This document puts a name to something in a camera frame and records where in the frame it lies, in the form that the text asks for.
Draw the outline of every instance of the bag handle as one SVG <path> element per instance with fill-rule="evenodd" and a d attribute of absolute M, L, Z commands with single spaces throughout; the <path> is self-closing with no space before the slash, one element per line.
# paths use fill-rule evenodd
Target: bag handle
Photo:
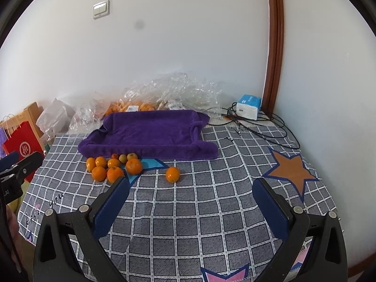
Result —
<path fill-rule="evenodd" d="M 14 115 L 14 114 L 9 114 L 9 115 L 6 115 L 5 117 L 3 117 L 3 120 L 4 120 L 4 118 L 5 118 L 5 123 L 6 123 L 6 130 L 4 130 L 4 132 L 5 132 L 5 135 L 7 136 L 7 138 L 8 139 L 10 139 L 11 138 L 11 134 L 9 134 L 9 126 L 8 126 L 8 119 L 10 119 L 10 120 L 12 120 L 12 118 L 10 117 L 10 115 L 12 115 L 15 119 L 16 119 L 16 121 L 17 121 L 17 123 L 18 123 L 18 126 L 20 126 L 21 124 L 20 124 L 20 121 L 18 120 L 18 118 Z"/>

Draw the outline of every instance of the blue gripper pad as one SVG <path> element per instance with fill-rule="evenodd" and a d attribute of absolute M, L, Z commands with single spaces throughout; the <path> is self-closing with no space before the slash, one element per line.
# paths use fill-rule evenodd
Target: blue gripper pad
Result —
<path fill-rule="evenodd" d="M 8 168 L 11 168 L 13 164 L 16 164 L 19 160 L 20 155 L 18 152 L 13 151 L 9 155 L 5 156 L 0 160 L 0 172 L 5 171 Z"/>
<path fill-rule="evenodd" d="M 290 232 L 288 218 L 259 179 L 253 182 L 252 194 L 274 236 L 285 242 Z"/>
<path fill-rule="evenodd" d="M 128 195 L 129 181 L 123 178 L 94 217 L 92 232 L 97 240 L 108 234 Z"/>

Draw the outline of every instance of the purple towel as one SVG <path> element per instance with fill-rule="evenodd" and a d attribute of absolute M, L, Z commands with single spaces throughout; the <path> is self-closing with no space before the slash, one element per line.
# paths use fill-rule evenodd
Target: purple towel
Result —
<path fill-rule="evenodd" d="M 209 117 L 193 110 L 118 112 L 78 145 L 86 158 L 136 153 L 142 158 L 216 159 L 218 146 L 202 141 Z"/>

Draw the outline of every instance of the orange star pattern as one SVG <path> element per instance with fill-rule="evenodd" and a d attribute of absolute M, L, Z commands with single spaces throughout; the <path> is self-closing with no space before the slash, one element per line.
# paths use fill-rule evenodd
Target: orange star pattern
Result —
<path fill-rule="evenodd" d="M 309 170 L 305 167 L 301 155 L 298 154 L 288 157 L 273 149 L 270 149 L 270 153 L 277 164 L 268 170 L 263 177 L 290 181 L 298 191 L 300 199 L 304 201 L 306 182 L 319 180 L 311 175 Z"/>

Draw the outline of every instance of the wooden frame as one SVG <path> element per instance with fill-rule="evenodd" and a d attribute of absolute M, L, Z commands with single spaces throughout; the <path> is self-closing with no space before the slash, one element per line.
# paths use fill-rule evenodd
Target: wooden frame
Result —
<path fill-rule="evenodd" d="M 271 117 L 276 103 L 283 59 L 283 0 L 269 0 L 269 56 L 261 110 Z"/>
<path fill-rule="evenodd" d="M 356 276 L 357 274 L 365 271 L 376 260 L 376 253 L 370 255 L 367 259 L 361 261 L 353 267 L 349 267 L 349 278 Z"/>

